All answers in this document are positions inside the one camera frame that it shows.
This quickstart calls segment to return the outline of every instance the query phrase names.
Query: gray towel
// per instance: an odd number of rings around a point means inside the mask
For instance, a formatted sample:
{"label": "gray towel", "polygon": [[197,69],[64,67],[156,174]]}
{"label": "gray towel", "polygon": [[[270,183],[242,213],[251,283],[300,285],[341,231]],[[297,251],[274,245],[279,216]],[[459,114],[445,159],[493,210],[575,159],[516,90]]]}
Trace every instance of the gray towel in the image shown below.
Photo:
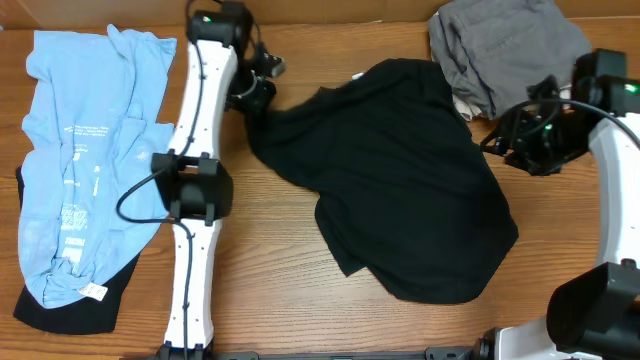
{"label": "gray towel", "polygon": [[429,36],[453,93],[492,119],[548,75],[568,84],[576,59],[591,51],[552,0],[455,0],[429,20]]}

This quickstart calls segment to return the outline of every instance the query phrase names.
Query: wooden surface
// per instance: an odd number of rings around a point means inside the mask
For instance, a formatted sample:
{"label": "wooden surface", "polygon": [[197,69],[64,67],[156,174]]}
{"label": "wooden surface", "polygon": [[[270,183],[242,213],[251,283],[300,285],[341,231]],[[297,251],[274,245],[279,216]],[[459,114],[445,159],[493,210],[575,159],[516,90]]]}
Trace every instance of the wooden surface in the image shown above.
{"label": "wooden surface", "polygon": [[[626,51],[640,77],[640,19],[577,20],[594,46]],[[160,122],[177,119],[186,74],[182,28]],[[424,23],[265,26],[269,49],[288,71],[275,105],[304,101],[319,86],[337,86],[389,57],[426,58]],[[23,286],[17,256],[18,195],[14,169],[31,144],[20,129],[35,81],[24,70],[31,31],[0,32],[0,359],[113,359],[152,353],[161,344],[173,276],[172,234],[162,227],[143,251],[124,293],[115,332],[47,334],[12,317]],[[471,124],[479,141],[488,124]],[[262,353],[420,350],[471,344],[485,330],[535,319],[551,292],[588,270],[599,238],[598,179],[585,156],[561,175],[533,178],[487,156],[521,237],[484,293],[471,303],[432,306],[396,300],[367,270],[349,278],[320,236],[317,195],[278,178],[256,160],[243,122],[230,114],[222,131],[223,162],[236,197],[216,253],[213,313],[219,351]]]}
{"label": "wooden surface", "polygon": [[[186,0],[0,0],[15,8],[7,28],[170,26],[184,22]],[[450,0],[243,0],[261,24],[426,21]],[[555,0],[567,17],[639,16],[638,0]],[[217,9],[211,0],[194,8]]]}

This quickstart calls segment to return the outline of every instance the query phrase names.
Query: black garment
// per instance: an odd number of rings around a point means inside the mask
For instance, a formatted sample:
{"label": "black garment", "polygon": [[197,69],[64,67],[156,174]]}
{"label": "black garment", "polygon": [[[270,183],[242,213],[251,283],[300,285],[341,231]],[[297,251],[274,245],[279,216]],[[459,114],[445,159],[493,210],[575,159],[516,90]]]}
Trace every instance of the black garment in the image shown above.
{"label": "black garment", "polygon": [[[24,182],[20,168],[16,169],[16,179],[22,206]],[[133,258],[104,284],[109,290],[102,301],[85,297],[66,306],[45,309],[25,286],[18,298],[13,317],[33,328],[54,334],[88,335],[112,332],[116,328],[122,293],[129,284],[139,256]]]}
{"label": "black garment", "polygon": [[367,266],[400,299],[476,298],[518,238],[437,64],[384,61],[247,129],[262,162],[320,193],[316,221],[345,275]]}

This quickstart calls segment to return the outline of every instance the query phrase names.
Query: folded blue cloth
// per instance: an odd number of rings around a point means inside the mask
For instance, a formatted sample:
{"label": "folded blue cloth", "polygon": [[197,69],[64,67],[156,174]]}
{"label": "folded blue cloth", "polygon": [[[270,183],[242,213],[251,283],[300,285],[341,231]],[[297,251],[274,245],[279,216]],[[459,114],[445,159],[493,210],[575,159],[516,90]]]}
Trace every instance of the folded blue cloth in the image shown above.
{"label": "folded blue cloth", "polygon": [[[34,150],[22,166],[18,245],[25,283],[45,308],[83,297],[122,269],[158,230],[121,220],[115,205],[150,174],[172,124],[156,124],[175,39],[107,27],[108,36],[35,32],[27,72],[38,79],[22,124]],[[133,218],[167,215],[150,182],[122,207]]]}

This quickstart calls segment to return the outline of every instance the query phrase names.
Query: white tag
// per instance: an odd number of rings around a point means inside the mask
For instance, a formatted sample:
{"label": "white tag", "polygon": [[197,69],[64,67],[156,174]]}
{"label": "white tag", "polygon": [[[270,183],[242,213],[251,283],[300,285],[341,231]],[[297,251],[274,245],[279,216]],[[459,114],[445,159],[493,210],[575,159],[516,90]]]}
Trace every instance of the white tag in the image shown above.
{"label": "white tag", "polygon": [[102,299],[104,299],[104,296],[107,294],[107,288],[102,285],[89,283],[89,285],[78,289],[78,292],[84,296],[102,301]]}

